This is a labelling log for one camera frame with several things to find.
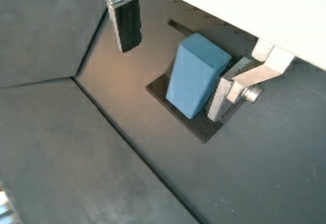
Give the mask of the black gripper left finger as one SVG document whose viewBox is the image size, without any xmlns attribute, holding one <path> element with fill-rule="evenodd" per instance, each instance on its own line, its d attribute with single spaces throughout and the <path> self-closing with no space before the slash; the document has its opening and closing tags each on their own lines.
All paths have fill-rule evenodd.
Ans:
<svg viewBox="0 0 326 224">
<path fill-rule="evenodd" d="M 106 0 L 122 52 L 131 51 L 142 42 L 139 0 Z"/>
</svg>

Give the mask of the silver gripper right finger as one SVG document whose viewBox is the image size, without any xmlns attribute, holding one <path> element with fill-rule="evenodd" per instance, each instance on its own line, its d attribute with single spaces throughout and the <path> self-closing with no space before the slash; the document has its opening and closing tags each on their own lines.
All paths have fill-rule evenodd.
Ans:
<svg viewBox="0 0 326 224">
<path fill-rule="evenodd" d="M 254 103 L 262 93 L 258 84 L 284 74 L 294 57 L 289 51 L 260 39 L 253 50 L 253 60 L 244 57 L 221 77 L 208 118 L 217 122 L 241 98 Z"/>
</svg>

